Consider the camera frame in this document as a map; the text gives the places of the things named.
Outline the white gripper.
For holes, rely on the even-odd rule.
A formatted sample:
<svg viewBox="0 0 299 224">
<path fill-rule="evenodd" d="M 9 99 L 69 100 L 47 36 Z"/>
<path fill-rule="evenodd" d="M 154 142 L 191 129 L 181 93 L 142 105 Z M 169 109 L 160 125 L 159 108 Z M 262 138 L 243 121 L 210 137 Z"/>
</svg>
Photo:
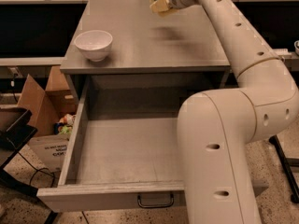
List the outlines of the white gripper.
<svg viewBox="0 0 299 224">
<path fill-rule="evenodd" d="M 198 0 L 149 0 L 149 8 L 160 17 L 165 17 L 193 5 L 198 5 Z"/>
</svg>

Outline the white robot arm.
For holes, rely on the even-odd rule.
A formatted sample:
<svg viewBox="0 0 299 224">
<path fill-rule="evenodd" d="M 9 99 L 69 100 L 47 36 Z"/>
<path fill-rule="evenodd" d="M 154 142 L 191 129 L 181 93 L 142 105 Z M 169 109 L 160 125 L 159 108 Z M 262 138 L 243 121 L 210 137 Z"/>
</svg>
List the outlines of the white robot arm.
<svg viewBox="0 0 299 224">
<path fill-rule="evenodd" d="M 164 13 L 200 5 L 237 80 L 202 91 L 178 112 L 178 150 L 190 224 L 262 224 L 245 145 L 286 129 L 298 115 L 298 88 L 284 62 L 232 0 L 156 0 Z"/>
</svg>

